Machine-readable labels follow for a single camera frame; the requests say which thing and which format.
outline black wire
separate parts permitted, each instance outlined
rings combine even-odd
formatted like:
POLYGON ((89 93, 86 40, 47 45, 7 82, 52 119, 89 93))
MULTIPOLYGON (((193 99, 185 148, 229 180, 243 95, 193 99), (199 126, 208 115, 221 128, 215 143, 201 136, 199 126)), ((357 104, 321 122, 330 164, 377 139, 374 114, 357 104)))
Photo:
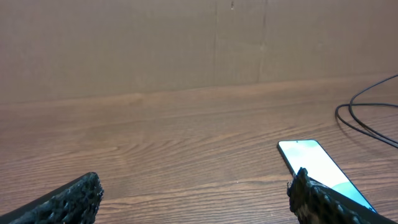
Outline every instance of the black wire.
POLYGON ((374 130, 373 128, 370 128, 368 125, 364 124, 361 120, 359 120, 359 119, 355 116, 354 111, 353 111, 353 106, 390 106, 390 107, 398 108, 398 105, 395 105, 395 104, 392 104, 392 103, 353 103, 353 102, 354 102, 354 99, 355 99, 357 96, 359 96, 360 94, 362 94, 363 92, 365 92, 365 91, 367 91, 367 90, 369 90, 369 89, 371 89, 371 88, 377 86, 378 84, 384 83, 384 82, 386 82, 386 81, 388 81, 388 80, 390 80, 390 79, 392 79, 392 78, 395 78, 395 77, 398 77, 398 75, 393 75, 393 76, 391 76, 391 77, 389 77, 389 78, 387 78, 387 79, 385 79, 385 80, 382 80, 382 81, 380 81, 380 82, 378 82, 378 83, 376 83, 376 84, 374 84, 374 85, 372 85, 372 86, 370 86, 370 87, 367 87, 367 88, 365 88, 364 90, 362 90, 361 92, 357 93, 356 95, 354 95, 354 97, 352 97, 352 99, 351 99, 351 101, 349 102, 349 104, 342 104, 342 105, 337 106, 336 111, 335 111, 335 116, 336 116, 341 122, 343 122, 343 123, 344 123, 345 125, 347 125, 348 127, 354 129, 355 131, 359 131, 359 132, 362 133, 362 134, 365 134, 365 135, 367 135, 367 136, 369 136, 369 137, 372 137, 372 138, 374 138, 374 139, 377 139, 377 140, 379 140, 379 141, 382 141, 382 142, 384 142, 384 143, 386 143, 386 144, 388 144, 388 145, 390 145, 390 146, 392 146, 392 147, 398 148, 398 141, 396 141, 396 140, 394 140, 394 139, 391 139, 391 138, 389 138, 389 137, 387 137, 387 136, 385 136, 385 135, 383 135, 383 134, 377 132, 377 131, 374 130), (371 132, 370 134, 367 133, 366 131, 363 131, 363 130, 360 130, 360 129, 354 127, 353 125, 351 125, 351 124, 349 124, 347 121, 345 121, 343 118, 341 118, 341 116, 340 116, 340 114, 339 114, 339 109, 342 108, 342 107, 344 107, 344 106, 347 106, 347 107, 348 107, 348 111, 349 111, 350 115, 354 118, 354 120, 355 120, 359 125, 361 125, 363 128, 365 128, 365 129, 367 129, 368 131, 370 131, 370 132, 371 132))
POLYGON ((395 78, 395 77, 398 77, 398 75, 393 75, 393 76, 391 76, 391 77, 389 77, 389 78, 387 78, 387 79, 385 79, 385 80, 379 81, 378 83, 374 84, 373 86, 367 87, 366 89, 364 89, 364 90, 362 90, 361 92, 359 92, 359 93, 357 93, 356 95, 354 95, 354 96, 352 97, 351 101, 349 102, 348 111, 349 111, 350 115, 354 118, 354 120, 355 120, 359 125, 361 125, 363 128, 366 128, 366 129, 368 129, 369 131, 373 132, 374 134, 377 134, 378 136, 380 136, 380 137, 382 137, 382 138, 385 138, 385 139, 387 139, 387 140, 389 140, 389 141, 392 141, 392 142, 398 144, 398 141, 395 141, 395 140, 393 140, 393 139, 391 139, 391 138, 389 138, 389 137, 387 137, 387 136, 385 136, 385 135, 383 135, 383 134, 381 134, 381 133, 375 131, 374 129, 370 128, 369 126, 367 126, 366 124, 364 124, 362 121, 360 121, 360 120, 355 116, 355 114, 354 114, 354 112, 353 112, 353 107, 352 107, 353 102, 354 102, 354 99, 355 99, 357 96, 359 96, 359 95, 362 94, 363 92, 365 92, 365 91, 367 91, 367 90, 369 90, 369 89, 371 89, 371 88, 377 86, 378 84, 382 84, 382 83, 384 83, 384 82, 386 82, 386 81, 388 81, 388 80, 390 80, 390 79, 392 79, 392 78, 395 78))

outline wooden desk surface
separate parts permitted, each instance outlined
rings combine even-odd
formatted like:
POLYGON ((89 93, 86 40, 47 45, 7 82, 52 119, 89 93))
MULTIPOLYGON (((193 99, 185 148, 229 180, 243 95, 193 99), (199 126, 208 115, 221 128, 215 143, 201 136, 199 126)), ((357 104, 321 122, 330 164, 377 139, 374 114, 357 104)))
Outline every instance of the wooden desk surface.
MULTIPOLYGON (((296 223, 276 144, 314 138, 398 222, 398 150, 333 116, 387 76, 0 105, 0 214, 95 171, 105 189, 96 223, 296 223)), ((397 84, 358 101, 398 103, 397 84)), ((398 139, 397 110, 355 112, 398 139)))

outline light blue screen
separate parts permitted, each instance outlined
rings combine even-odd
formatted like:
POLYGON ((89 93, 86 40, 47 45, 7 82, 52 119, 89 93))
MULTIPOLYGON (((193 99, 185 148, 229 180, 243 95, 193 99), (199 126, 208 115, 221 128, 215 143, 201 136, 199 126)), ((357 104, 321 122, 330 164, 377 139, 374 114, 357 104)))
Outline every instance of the light blue screen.
POLYGON ((281 141, 279 146, 295 173, 306 168, 309 177, 376 212, 317 141, 281 141))

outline wooden table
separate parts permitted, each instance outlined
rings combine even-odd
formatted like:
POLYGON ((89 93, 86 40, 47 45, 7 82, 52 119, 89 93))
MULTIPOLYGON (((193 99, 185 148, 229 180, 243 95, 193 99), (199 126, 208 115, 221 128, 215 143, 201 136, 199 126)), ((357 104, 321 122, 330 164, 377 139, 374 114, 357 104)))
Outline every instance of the wooden table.
MULTIPOLYGON (((95 171, 96 223, 297 223, 276 144, 314 138, 398 222, 398 150, 333 116, 388 75, 0 105, 0 214, 95 171)), ((398 103, 397 85, 358 101, 398 103)), ((397 110, 355 112, 398 139, 397 110)))

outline cardboard wall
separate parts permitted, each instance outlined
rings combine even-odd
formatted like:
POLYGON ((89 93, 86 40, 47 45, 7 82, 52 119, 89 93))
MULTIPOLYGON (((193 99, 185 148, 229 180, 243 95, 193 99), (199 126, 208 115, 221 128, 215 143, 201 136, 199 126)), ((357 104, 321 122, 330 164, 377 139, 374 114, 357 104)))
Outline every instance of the cardboard wall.
POLYGON ((0 103, 398 70, 396 0, 3 0, 0 103))

